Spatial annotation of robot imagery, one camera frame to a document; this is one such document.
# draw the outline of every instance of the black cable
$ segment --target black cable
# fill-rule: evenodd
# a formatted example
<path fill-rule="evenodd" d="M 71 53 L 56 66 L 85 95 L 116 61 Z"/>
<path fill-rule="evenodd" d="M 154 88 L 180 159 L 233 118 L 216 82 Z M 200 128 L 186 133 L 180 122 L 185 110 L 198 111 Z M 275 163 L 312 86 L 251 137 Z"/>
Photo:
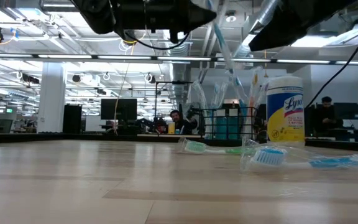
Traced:
<path fill-rule="evenodd" d="M 171 47 L 166 47 L 166 48 L 163 48 L 163 47 L 154 47 L 154 46 L 151 46 L 149 44 L 145 44 L 143 43 L 142 41 L 136 39 L 135 37 L 132 37 L 131 35 L 129 35 L 128 33 L 126 34 L 128 37 L 130 37 L 131 39 L 135 40 L 136 42 L 140 43 L 141 45 L 145 46 L 145 47 L 148 47 L 148 48 L 151 48 L 151 49 L 155 49 L 155 50 L 171 50 L 171 49 L 175 49 L 179 46 L 181 46 L 187 39 L 187 37 L 190 35 L 190 33 L 187 33 L 185 38 L 183 38 L 179 44 L 176 44 L 174 46 L 171 46 Z"/>
<path fill-rule="evenodd" d="M 353 54 L 351 55 L 351 57 L 349 58 L 349 60 L 345 63 L 345 65 L 339 69 L 339 71 L 333 75 L 322 87 L 321 89 L 317 92 L 317 94 L 313 97 L 313 99 L 310 101 L 310 103 L 305 107 L 308 108 L 310 105 L 313 104 L 313 102 L 316 100 L 316 98 L 318 97 L 318 95 L 323 91 L 323 89 L 331 82 L 334 80 L 335 77 L 337 77 L 347 66 L 348 64 L 353 60 L 354 56 L 356 56 L 356 54 L 358 53 L 358 47 L 355 49 L 355 51 L 353 52 Z"/>

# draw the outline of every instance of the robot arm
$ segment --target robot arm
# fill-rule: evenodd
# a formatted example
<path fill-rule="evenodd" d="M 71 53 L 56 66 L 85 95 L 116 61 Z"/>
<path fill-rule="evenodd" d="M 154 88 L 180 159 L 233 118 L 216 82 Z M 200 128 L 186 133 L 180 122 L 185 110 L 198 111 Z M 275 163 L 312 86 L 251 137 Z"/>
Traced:
<path fill-rule="evenodd" d="M 177 34 L 185 34 L 211 22 L 216 13 L 190 0 L 71 0 L 85 21 L 97 34 L 117 33 L 132 41 L 134 30 L 168 29 L 170 40 L 178 43 Z"/>

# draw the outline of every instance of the toothbrush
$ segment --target toothbrush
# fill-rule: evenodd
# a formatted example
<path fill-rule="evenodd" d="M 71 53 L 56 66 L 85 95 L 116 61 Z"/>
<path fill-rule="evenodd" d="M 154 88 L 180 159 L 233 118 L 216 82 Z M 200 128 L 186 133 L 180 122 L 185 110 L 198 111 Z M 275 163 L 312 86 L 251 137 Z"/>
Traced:
<path fill-rule="evenodd" d="M 257 151 L 255 156 L 251 159 L 251 163 L 265 167 L 286 167 L 297 169 L 328 169 L 338 167 L 357 167 L 358 157 L 327 157 L 320 160 L 313 160 L 309 162 L 298 163 L 284 163 L 286 156 L 285 150 L 278 149 L 261 149 Z"/>

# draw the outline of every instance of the white lid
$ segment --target white lid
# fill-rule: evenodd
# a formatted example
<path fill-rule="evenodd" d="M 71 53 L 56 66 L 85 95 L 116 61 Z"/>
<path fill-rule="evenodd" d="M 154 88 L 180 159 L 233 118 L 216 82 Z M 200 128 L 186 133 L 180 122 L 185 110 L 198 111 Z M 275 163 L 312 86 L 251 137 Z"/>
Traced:
<path fill-rule="evenodd" d="M 268 90 L 279 87 L 300 87 L 303 88 L 302 79 L 299 77 L 278 77 L 272 78 L 268 82 Z"/>

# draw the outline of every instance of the metal frame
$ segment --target metal frame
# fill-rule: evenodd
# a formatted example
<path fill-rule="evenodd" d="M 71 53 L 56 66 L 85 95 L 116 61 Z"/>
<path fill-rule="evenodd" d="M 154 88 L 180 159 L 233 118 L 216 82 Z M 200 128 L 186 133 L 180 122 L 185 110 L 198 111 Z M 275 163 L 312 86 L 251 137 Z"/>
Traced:
<path fill-rule="evenodd" d="M 154 55 L 66 55 L 66 54 L 2 54 L 5 60 L 41 61 L 41 62 L 119 62 L 127 63 L 191 63 L 191 62 L 224 62 L 221 57 L 173 57 Z M 297 65 L 344 65 L 343 60 L 293 60 L 266 58 L 234 58 L 233 62 L 250 63 L 282 63 Z M 351 61 L 349 65 L 358 66 L 358 61 Z"/>

